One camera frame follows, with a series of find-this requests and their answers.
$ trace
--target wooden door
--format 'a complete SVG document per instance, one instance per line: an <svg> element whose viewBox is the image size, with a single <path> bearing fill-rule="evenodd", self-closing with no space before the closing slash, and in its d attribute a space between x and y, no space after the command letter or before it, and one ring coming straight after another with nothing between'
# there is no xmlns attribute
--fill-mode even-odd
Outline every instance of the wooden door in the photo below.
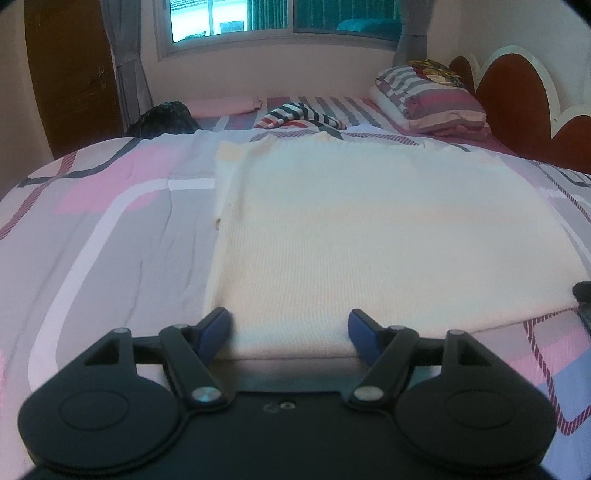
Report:
<svg viewBox="0 0 591 480"><path fill-rule="evenodd" d="M99 0L25 0L25 34L54 157L120 137L123 123Z"/></svg>

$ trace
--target black bag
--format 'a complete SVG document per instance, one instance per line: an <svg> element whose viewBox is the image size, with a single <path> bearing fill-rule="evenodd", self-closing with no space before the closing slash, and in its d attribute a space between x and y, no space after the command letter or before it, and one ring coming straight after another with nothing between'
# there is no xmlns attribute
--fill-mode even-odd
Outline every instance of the black bag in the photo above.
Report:
<svg viewBox="0 0 591 480"><path fill-rule="evenodd" d="M156 138L162 134L194 134L201 127L181 102L161 103L144 113L129 127L127 137Z"/></svg>

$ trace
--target folded white towel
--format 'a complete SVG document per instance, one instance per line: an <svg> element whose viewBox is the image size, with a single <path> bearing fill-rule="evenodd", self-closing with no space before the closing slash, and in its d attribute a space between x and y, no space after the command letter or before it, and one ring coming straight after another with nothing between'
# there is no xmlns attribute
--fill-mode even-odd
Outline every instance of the folded white towel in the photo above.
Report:
<svg viewBox="0 0 591 480"><path fill-rule="evenodd" d="M226 358L352 356L353 308L443 337L572 307L585 278L549 205L499 159L269 137L233 176L204 311L234 316Z"/></svg>

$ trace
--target bedsheet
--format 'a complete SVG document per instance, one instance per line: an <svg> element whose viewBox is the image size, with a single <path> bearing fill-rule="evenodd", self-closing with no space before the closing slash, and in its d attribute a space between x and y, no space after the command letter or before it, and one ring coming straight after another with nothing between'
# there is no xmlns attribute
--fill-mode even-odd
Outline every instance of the bedsheet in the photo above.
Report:
<svg viewBox="0 0 591 480"><path fill-rule="evenodd" d="M324 101L330 108L336 104ZM446 145L362 122L360 111L347 118L344 141ZM213 159L219 143L317 133L227 129L239 121L247 123L228 117L212 122L213 131L194 135L92 145L39 169L0 202L0 478L17 478L31 466L15 424L31 389L112 328L153 335L172 323L199 320L217 235ZM499 157L552 205L591 271L591 178ZM544 465L558 478L587 478L591 341L576 313L548 312L475 336L552 402L557 434ZM253 359L218 362L213 370L234 387L306 390L345 388L363 366L356 358ZM140 373L161 378L157 369Z"/></svg>

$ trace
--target wall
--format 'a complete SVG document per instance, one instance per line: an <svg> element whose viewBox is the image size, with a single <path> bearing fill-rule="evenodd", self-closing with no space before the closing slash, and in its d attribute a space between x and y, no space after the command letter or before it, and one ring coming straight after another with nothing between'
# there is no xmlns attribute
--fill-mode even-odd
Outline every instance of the wall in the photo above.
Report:
<svg viewBox="0 0 591 480"><path fill-rule="evenodd" d="M451 60L461 0L439 0L430 55ZM142 0L142 62L154 103L229 95L366 95L393 52L335 45L261 45L179 54L158 61L152 0Z"/></svg>
<svg viewBox="0 0 591 480"><path fill-rule="evenodd" d="M550 72L562 110L591 105L591 28L562 0L462 0L459 53L482 65L515 44Z"/></svg>
<svg viewBox="0 0 591 480"><path fill-rule="evenodd" d="M53 160L28 70L24 0L0 12L0 199Z"/></svg>

